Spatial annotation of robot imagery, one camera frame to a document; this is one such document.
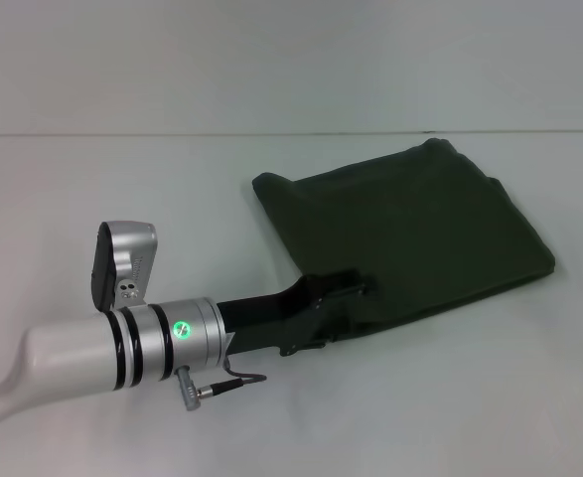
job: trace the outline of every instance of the folded cloth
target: folded cloth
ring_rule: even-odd
[[[555,259],[497,179],[446,140],[254,191],[303,274],[356,268],[376,292],[334,340],[402,325],[528,283]]]

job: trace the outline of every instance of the cable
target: cable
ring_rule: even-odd
[[[212,396],[218,396],[222,393],[226,393],[227,391],[237,390],[238,388],[242,388],[244,386],[244,381],[241,379],[238,380],[229,380],[223,381],[222,383],[214,383],[210,385],[212,388]]]
[[[222,362],[222,368],[227,372],[228,375],[234,376],[235,378],[242,378],[242,381],[246,385],[251,385],[253,383],[262,383],[263,381],[267,381],[267,377],[264,375],[253,375],[249,373],[237,373],[236,371],[232,371],[229,358],[224,359],[224,361]]]

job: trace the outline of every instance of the white wall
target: white wall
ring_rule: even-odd
[[[0,0],[0,133],[583,129],[583,0]]]
[[[449,139],[503,181],[554,275],[356,342],[236,357],[270,380],[194,413],[173,381],[24,412],[0,424],[0,475],[583,475],[583,134]],[[423,140],[0,138],[0,379],[24,328],[91,312],[100,221],[156,224],[152,301],[272,292],[295,272],[250,179]]]

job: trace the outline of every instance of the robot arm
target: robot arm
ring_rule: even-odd
[[[174,375],[193,410],[202,398],[266,379],[233,372],[227,355],[276,346],[289,356],[352,337],[347,303],[366,292],[354,270],[304,276],[279,294],[218,305],[208,298],[146,304],[156,250],[150,224],[101,224],[91,283],[100,313],[26,331],[13,370],[0,384],[0,420],[44,403]],[[236,379],[194,386],[190,373],[218,366]]]

